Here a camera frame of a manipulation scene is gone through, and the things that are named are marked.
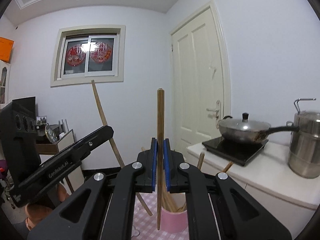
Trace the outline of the left hand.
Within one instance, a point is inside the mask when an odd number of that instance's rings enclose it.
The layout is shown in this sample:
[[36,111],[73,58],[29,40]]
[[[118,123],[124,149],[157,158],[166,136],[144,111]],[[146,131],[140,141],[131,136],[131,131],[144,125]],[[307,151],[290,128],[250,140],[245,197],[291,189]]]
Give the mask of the left hand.
[[[52,188],[49,193],[49,200],[51,200],[55,205],[60,205],[64,202],[70,195],[67,193],[65,187],[58,183],[54,188]],[[45,204],[44,200],[39,200],[38,202],[33,201],[25,206],[25,214],[27,218],[25,220],[25,225],[29,231],[31,231],[39,222],[44,220],[48,215],[52,213],[55,207],[49,207],[49,204]]]

